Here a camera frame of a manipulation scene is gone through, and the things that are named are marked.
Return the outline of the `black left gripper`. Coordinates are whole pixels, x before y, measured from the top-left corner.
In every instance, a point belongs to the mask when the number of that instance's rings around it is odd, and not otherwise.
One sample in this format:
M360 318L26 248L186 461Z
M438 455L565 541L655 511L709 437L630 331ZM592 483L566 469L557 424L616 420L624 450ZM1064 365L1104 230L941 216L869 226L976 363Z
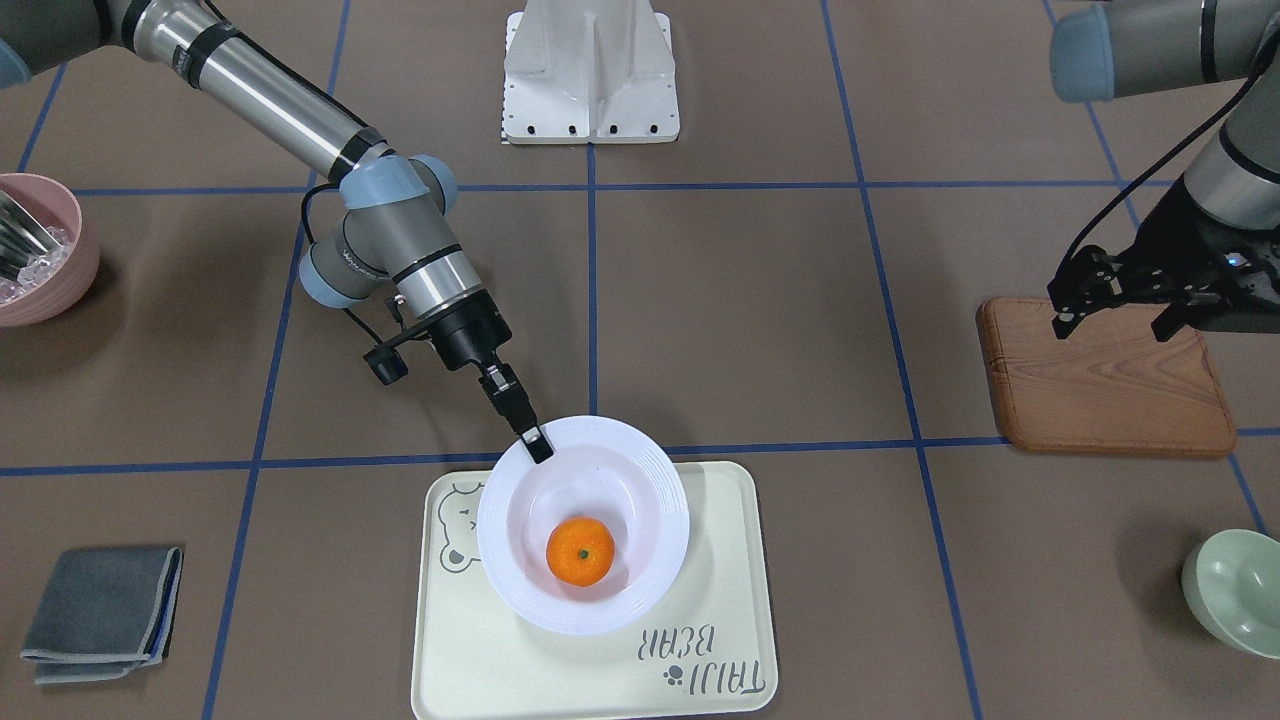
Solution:
M1245 231L1203 211L1176 182L1140 223L1133 245L1110 254L1073 250L1047 286L1057 340L1087 316L1129 304L1161 305L1158 342L1185 327L1203 332L1279 332L1277 229Z

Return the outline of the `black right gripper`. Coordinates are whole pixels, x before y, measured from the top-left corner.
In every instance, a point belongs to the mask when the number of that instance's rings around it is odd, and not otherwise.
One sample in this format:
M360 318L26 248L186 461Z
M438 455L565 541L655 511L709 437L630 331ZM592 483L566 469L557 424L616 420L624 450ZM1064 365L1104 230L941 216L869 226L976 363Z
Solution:
M541 428L532 402L498 350L513 337L492 295L480 290L426 320L425 332L445 369L474 365L480 384L535 464L549 460L554 447Z

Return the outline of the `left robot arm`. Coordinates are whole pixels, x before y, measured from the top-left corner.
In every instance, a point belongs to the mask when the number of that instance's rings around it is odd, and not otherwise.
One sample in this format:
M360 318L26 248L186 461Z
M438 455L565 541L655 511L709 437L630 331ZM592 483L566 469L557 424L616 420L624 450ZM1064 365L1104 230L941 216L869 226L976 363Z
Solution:
M1105 102L1236 82L1235 92L1117 192L1074 238L1047 286L1053 333L1132 304L1160 306L1160 342L1190 327L1274 334L1279 314L1279 69L1275 1L1088 1L1050 44L1053 91ZM1107 252L1092 231L1198 138L1204 146Z

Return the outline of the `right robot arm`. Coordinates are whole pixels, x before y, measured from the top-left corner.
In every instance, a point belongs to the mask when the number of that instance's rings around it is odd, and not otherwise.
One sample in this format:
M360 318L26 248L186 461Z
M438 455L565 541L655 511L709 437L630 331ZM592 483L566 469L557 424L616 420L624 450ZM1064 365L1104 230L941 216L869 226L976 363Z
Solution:
M399 348L429 343L452 372L471 366L484 395L534 462L554 446L500 346L511 329L447 213L458 187L438 158L408 156L329 92L273 56L206 1L5 1L3 86L12 87L102 47L166 67L291 155L339 193L340 225L308 247L296 275L325 307L351 314L380 288L399 332L374 337L365 363L383 384L407 374Z

